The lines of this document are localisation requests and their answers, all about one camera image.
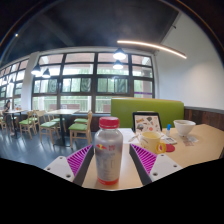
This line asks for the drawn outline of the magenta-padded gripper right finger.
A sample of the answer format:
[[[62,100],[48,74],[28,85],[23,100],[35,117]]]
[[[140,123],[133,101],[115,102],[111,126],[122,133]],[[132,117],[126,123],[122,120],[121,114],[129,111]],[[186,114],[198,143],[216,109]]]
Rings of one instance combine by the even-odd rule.
[[[135,167],[143,185],[147,185],[182,169],[166,154],[154,154],[138,145],[129,147]]]

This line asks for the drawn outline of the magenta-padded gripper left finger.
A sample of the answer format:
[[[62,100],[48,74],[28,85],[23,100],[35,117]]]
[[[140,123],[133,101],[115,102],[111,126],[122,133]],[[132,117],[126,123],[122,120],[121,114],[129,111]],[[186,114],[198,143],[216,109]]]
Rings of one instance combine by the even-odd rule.
[[[45,171],[81,186],[93,155],[93,145],[88,145],[68,157],[57,157],[45,168]]]

